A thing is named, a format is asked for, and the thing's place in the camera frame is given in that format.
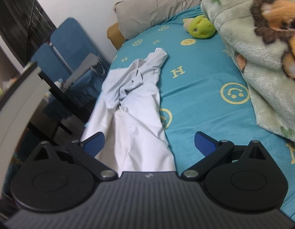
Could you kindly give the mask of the white grey garment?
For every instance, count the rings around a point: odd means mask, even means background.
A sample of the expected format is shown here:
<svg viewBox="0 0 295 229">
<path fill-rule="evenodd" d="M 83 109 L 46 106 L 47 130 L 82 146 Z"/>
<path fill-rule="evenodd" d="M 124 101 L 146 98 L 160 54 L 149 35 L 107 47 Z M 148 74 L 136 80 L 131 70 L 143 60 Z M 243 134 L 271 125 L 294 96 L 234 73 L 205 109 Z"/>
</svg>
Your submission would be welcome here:
<svg viewBox="0 0 295 229">
<path fill-rule="evenodd" d="M 164 49 L 156 48 L 127 68 L 110 70 L 102 84 L 82 140 L 102 132 L 105 144 L 95 158 L 118 175 L 175 171 L 159 115 L 157 83 L 167 57 Z"/>
</svg>

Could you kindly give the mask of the blue folding chair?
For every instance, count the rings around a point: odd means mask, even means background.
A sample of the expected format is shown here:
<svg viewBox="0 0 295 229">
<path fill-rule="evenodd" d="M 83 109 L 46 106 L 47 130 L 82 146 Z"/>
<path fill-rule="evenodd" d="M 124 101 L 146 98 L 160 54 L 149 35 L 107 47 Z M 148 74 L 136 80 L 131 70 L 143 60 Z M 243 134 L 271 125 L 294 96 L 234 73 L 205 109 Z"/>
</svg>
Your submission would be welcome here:
<svg viewBox="0 0 295 229">
<path fill-rule="evenodd" d="M 67 18 L 31 61 L 53 83 L 60 82 L 63 94 L 80 109 L 95 103 L 110 67 L 74 18 Z"/>
</svg>

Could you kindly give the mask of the teal patterned bed sheet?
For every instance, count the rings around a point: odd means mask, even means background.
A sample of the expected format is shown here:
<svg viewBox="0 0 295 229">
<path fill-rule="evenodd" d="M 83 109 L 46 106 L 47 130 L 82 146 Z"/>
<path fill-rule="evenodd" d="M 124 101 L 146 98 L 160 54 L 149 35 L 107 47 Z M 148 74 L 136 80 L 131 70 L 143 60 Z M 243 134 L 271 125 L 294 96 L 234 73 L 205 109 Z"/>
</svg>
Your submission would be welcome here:
<svg viewBox="0 0 295 229">
<path fill-rule="evenodd" d="M 295 221 L 295 148 L 287 139 L 256 124 L 248 87 L 220 36 L 193 39 L 185 32 L 183 19 L 200 14 L 199 6 L 179 12 L 127 41 L 109 71 L 127 68 L 156 48 L 164 49 L 168 57 L 157 83 L 159 115 L 175 171 L 182 173 L 203 159 L 195 147 L 197 131 L 241 145 L 258 139 L 287 178 L 288 193 L 281 210 Z"/>
</svg>

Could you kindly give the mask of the white desk edge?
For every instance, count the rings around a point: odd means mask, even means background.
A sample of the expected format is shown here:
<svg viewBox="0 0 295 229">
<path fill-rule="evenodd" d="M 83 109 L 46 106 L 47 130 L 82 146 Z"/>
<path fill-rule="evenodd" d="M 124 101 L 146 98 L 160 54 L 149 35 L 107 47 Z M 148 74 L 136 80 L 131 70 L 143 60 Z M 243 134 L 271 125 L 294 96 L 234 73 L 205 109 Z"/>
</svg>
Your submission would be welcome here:
<svg viewBox="0 0 295 229">
<path fill-rule="evenodd" d="M 50 86 L 30 64 L 0 97 L 0 197 L 5 176 L 19 140 Z"/>
</svg>

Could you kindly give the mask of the tan headboard cushion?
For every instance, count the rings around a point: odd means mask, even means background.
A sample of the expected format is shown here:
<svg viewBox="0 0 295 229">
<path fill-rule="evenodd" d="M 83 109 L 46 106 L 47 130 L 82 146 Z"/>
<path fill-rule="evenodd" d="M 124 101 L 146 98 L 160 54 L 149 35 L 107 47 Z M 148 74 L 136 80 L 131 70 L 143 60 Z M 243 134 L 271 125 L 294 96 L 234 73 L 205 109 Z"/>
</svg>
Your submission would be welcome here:
<svg viewBox="0 0 295 229">
<path fill-rule="evenodd" d="M 120 32 L 119 24 L 117 22 L 108 27 L 107 38 L 117 50 L 123 46 L 125 38 Z"/>
</svg>

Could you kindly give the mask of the green plush toy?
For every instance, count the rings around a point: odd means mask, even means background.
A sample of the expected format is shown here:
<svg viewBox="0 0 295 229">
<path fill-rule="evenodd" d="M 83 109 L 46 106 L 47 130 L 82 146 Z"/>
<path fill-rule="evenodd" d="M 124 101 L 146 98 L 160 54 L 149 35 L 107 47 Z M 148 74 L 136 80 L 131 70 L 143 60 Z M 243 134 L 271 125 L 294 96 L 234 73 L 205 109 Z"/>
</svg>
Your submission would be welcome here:
<svg viewBox="0 0 295 229">
<path fill-rule="evenodd" d="M 216 32 L 215 26 L 205 15 L 183 19 L 183 27 L 193 38 L 208 39 Z"/>
</svg>

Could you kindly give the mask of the green lion fleece blanket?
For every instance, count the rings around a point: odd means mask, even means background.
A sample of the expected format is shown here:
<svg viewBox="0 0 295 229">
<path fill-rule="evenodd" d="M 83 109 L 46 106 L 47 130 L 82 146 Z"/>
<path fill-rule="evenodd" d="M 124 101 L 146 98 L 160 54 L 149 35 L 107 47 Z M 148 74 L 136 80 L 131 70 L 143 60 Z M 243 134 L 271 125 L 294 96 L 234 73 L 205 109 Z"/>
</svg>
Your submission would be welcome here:
<svg viewBox="0 0 295 229">
<path fill-rule="evenodd" d="M 258 126 L 295 142 L 295 0 L 202 0 L 249 89 Z"/>
</svg>

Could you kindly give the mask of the dark window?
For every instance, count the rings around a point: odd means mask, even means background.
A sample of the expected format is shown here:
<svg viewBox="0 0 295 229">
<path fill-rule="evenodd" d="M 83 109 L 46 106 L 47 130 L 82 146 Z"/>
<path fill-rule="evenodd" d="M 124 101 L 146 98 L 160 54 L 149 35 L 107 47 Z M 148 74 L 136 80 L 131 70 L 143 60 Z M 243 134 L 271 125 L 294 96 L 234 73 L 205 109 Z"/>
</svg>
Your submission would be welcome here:
<svg viewBox="0 0 295 229">
<path fill-rule="evenodd" d="M 55 29 L 37 0 L 0 0 L 0 35 L 22 66 Z"/>
</svg>

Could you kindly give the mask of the grey pillow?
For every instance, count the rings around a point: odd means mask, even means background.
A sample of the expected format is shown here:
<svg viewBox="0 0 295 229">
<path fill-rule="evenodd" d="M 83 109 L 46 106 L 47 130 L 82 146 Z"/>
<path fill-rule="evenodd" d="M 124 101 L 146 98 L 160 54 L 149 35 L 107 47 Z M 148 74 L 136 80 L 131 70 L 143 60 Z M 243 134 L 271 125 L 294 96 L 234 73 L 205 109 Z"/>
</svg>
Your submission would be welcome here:
<svg viewBox="0 0 295 229">
<path fill-rule="evenodd" d="M 201 0 L 124 0 L 114 6 L 121 34 L 130 40 Z"/>
</svg>

